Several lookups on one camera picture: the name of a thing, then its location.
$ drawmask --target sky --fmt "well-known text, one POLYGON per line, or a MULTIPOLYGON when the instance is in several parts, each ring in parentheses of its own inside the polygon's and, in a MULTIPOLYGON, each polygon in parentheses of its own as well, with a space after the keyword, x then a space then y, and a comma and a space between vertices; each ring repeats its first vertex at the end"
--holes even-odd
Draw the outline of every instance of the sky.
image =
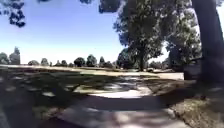
MULTIPOLYGON (((22 64, 30 60, 40 62, 42 58, 53 64, 57 60, 70 63, 77 57, 86 59, 89 54, 97 60, 103 56, 106 61, 113 62, 124 48, 113 29, 117 14, 99 14, 97 0, 89 5, 81 4, 79 0, 25 2, 25 27, 10 25, 7 17, 0 17, 0 52, 9 55, 17 46, 22 64)), ((224 6, 219 7, 218 12, 224 28, 224 6)), ((168 56, 165 48, 162 51, 164 55, 155 61, 168 56)))

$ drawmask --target paved path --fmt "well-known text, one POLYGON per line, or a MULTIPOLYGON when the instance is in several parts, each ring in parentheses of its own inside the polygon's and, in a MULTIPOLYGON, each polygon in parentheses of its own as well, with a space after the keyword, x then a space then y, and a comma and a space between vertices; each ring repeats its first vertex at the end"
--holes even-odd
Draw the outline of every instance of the paved path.
POLYGON ((167 114, 150 90, 135 81, 137 76, 129 73, 123 78, 137 90, 93 94, 58 118, 86 128, 189 128, 167 114))

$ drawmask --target tree trunk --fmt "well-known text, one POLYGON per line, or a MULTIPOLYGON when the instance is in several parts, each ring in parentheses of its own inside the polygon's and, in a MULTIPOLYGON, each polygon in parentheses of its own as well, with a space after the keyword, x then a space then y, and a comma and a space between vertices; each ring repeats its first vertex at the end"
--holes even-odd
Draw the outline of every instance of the tree trunk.
POLYGON ((144 57, 145 57, 145 47, 143 45, 140 48, 140 61, 139 61, 139 70, 140 71, 144 71, 144 67, 145 67, 144 57))
POLYGON ((192 0, 202 42, 201 81, 224 83, 224 42, 214 0, 192 0))
POLYGON ((140 66, 139 66, 139 68, 140 68, 140 71, 144 71, 144 54, 141 54, 141 56, 140 56, 140 66))

